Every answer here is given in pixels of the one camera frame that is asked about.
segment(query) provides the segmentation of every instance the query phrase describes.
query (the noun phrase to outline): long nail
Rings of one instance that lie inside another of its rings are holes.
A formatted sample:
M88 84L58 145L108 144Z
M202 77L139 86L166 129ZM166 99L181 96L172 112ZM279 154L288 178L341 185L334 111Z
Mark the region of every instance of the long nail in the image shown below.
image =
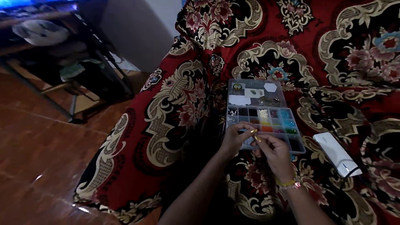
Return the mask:
M258 142L261 142L261 138L259 138L257 135L254 135L254 139Z

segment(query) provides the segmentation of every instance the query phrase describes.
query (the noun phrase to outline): bracelet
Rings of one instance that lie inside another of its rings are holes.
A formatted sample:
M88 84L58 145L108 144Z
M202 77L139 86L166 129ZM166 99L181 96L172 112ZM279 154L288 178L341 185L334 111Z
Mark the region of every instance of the bracelet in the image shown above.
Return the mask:
M280 187L282 190L287 190L287 189L290 189L290 188L299 188L299 187L301 187L301 183L300 182L294 182L294 184L292 185L292 186L287 186L287 187Z
M301 183L298 181L297 176L293 178L293 180L287 182L287 183L282 183L280 182L276 177L275 177L276 183L279 185L280 188L283 190L289 189L289 188L299 188L301 187Z

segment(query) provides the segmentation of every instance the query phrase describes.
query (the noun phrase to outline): red floral blanket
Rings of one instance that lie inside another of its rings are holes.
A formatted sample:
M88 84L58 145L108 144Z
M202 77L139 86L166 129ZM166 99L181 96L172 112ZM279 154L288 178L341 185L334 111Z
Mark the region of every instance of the red floral blanket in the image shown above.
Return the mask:
M400 1L189 0L181 36L100 147L75 201L122 223L165 208L219 148L230 78L279 80L306 154L293 157L320 207L345 224L400 223ZM363 175L345 181L313 141L331 132ZM208 216L293 220L268 168L240 151Z

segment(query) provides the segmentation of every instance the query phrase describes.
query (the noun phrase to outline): plush toy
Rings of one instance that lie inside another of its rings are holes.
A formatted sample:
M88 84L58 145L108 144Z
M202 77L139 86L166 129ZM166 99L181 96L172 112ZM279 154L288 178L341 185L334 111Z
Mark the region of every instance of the plush toy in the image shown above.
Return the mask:
M47 20L27 20L12 28L12 31L32 45L51 46L67 40L69 32Z

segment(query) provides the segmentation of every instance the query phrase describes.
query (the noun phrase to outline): blue bead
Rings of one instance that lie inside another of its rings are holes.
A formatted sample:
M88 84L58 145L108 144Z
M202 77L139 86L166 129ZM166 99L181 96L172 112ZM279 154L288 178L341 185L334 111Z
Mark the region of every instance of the blue bead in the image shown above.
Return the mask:
M292 122L292 121L283 121L283 124L286 126L286 127L295 127L296 125L294 124L294 122Z
M290 114L288 111L281 111L280 113L282 114L282 118L290 119Z

